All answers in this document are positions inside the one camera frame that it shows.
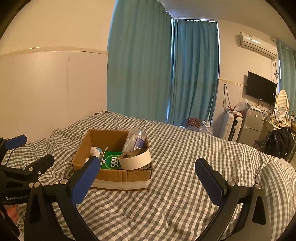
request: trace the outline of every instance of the suitcase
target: suitcase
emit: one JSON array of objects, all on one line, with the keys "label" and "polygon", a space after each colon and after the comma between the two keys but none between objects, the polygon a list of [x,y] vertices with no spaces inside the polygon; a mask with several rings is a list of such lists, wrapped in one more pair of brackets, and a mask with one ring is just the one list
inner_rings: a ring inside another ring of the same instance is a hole
[{"label": "suitcase", "polygon": [[226,112],[219,138],[236,142],[241,126],[242,117],[235,116],[231,112]]}]

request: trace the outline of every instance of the mini refrigerator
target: mini refrigerator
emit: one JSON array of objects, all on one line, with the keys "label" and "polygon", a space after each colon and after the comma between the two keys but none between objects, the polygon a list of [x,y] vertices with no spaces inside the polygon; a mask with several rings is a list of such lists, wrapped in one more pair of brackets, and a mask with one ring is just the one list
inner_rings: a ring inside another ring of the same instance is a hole
[{"label": "mini refrigerator", "polygon": [[237,142],[253,146],[254,141],[258,140],[260,136],[264,119],[265,115],[263,112],[247,108]]}]

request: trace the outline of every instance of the blue curtain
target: blue curtain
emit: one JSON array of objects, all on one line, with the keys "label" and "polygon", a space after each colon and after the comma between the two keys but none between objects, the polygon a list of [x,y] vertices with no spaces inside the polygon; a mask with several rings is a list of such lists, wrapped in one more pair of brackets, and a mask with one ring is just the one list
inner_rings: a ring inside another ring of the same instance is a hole
[{"label": "blue curtain", "polygon": [[168,123],[212,118],[219,70],[216,22],[173,21],[172,86]]},{"label": "blue curtain", "polygon": [[290,101],[290,108],[288,115],[291,116],[292,111],[296,113],[296,66],[295,55],[293,50],[289,50],[285,43],[277,41],[277,49],[279,53],[279,59],[281,62],[281,79],[280,90],[285,90]]},{"label": "blue curtain", "polygon": [[166,122],[171,16],[157,0],[118,0],[108,43],[108,110]]}]

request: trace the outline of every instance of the television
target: television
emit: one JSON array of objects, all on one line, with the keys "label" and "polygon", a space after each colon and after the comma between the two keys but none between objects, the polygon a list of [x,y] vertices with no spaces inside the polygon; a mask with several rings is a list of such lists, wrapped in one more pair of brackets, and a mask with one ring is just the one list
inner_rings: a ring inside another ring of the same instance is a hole
[{"label": "television", "polygon": [[274,105],[276,97],[276,83],[260,75],[248,72],[246,95]]}]

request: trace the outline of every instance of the plastic bottle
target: plastic bottle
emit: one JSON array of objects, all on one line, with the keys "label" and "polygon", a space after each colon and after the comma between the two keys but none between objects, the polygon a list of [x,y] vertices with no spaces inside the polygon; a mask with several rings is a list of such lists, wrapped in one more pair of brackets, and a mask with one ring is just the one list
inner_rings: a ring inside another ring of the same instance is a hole
[{"label": "plastic bottle", "polygon": [[131,150],[139,149],[144,147],[144,142],[147,134],[139,129],[130,129],[128,132],[128,137],[123,146],[122,152],[128,152]]},{"label": "plastic bottle", "polygon": [[207,119],[202,122],[203,126],[201,126],[198,131],[201,133],[205,133],[205,134],[212,136],[214,134],[213,134],[213,128],[211,127],[211,123],[209,121],[209,118],[210,118],[210,113],[207,116]]}]

